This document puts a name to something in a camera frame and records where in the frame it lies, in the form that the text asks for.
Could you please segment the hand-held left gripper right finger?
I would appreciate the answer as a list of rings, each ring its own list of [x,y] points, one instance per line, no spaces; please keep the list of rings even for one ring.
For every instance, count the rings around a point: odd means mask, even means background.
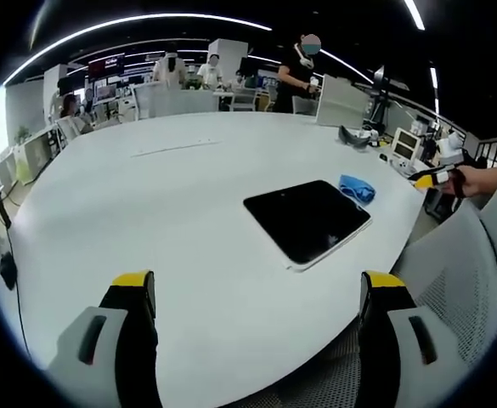
[[[396,276],[365,271],[358,407],[437,407],[466,375],[458,339]]]

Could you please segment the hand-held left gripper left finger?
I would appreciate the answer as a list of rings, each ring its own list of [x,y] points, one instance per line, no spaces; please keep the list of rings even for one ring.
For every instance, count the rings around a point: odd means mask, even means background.
[[[116,277],[60,334],[47,374],[75,407],[161,407],[154,272]]]

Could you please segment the person's right hand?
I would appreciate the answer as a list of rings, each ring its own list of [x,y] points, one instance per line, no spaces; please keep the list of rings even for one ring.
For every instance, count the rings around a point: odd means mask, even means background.
[[[458,169],[465,177],[462,192],[466,197],[492,195],[497,190],[497,167],[478,169],[460,166]]]

